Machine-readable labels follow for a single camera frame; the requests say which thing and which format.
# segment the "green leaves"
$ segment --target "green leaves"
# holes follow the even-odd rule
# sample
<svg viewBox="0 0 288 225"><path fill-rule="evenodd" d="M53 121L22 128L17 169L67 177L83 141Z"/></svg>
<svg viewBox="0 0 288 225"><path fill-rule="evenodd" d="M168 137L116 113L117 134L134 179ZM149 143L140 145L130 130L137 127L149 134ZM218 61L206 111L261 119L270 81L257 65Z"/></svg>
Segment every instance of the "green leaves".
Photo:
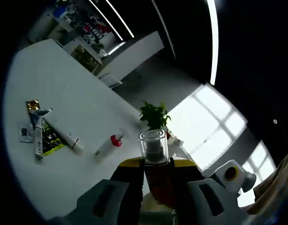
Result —
<svg viewBox="0 0 288 225"><path fill-rule="evenodd" d="M164 103L161 103L159 107L155 107L152 104L144 102L144 106L140 108L142 117L141 121L147 121L150 129L160 129L166 126L168 116L168 111L165 109Z"/></svg>

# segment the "window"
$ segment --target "window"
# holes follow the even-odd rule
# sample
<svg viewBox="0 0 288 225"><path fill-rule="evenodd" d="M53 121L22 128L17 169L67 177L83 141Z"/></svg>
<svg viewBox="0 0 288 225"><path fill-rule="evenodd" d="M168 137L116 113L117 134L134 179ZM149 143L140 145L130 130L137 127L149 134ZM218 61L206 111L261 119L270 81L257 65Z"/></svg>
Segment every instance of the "window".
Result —
<svg viewBox="0 0 288 225"><path fill-rule="evenodd" d="M201 170L214 163L238 138L245 118L210 85L202 85L168 113L167 127Z"/></svg>
<svg viewBox="0 0 288 225"><path fill-rule="evenodd" d="M258 144L242 167L244 170L254 173L257 176L253 188L269 177L275 170L275 165L263 142ZM239 207L247 206L255 202L253 188L246 193L242 192L238 197L237 200Z"/></svg>

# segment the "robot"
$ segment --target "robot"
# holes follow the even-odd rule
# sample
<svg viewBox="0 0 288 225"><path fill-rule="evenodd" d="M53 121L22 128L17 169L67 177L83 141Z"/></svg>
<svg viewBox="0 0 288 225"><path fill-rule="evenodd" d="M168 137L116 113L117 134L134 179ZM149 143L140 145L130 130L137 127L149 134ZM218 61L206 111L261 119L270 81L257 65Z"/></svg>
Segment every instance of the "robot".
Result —
<svg viewBox="0 0 288 225"><path fill-rule="evenodd" d="M111 179L102 180L77 200L76 208L53 224L120 225L138 224L143 199L144 174L150 191L174 209L172 224L242 224L250 217L238 207L242 188L250 190L256 176L234 160L203 177L188 159L168 157L164 130L150 130L139 136L142 157L119 164Z"/></svg>

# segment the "white table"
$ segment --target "white table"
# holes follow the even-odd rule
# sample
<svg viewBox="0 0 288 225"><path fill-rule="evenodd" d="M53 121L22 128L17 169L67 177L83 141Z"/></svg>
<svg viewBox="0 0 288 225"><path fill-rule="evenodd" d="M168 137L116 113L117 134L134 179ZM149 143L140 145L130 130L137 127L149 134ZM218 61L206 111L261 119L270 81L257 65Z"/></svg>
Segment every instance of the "white table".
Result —
<svg viewBox="0 0 288 225"><path fill-rule="evenodd" d="M19 142L20 124L29 120L25 102L32 99L41 108L53 108L57 125L81 138L86 144L82 156L63 147L41 164L35 162L34 145ZM7 151L23 190L45 218L66 215L80 195L109 179L121 161L140 156L139 114L51 39L15 56L4 98ZM94 151L119 128L129 138L98 165ZM146 182L143 191L149 192Z"/></svg>

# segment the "potted plant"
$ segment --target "potted plant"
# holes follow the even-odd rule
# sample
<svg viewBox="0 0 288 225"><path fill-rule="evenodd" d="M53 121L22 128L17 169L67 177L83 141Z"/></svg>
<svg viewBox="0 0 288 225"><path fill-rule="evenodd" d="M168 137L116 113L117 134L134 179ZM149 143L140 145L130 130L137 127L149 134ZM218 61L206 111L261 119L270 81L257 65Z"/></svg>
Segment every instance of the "potted plant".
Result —
<svg viewBox="0 0 288 225"><path fill-rule="evenodd" d="M161 103L159 107L155 107L152 104L144 102L144 106L140 108L142 117L141 121L147 121L150 130L163 129L166 127L167 119L170 119L168 112L165 109L164 103Z"/></svg>

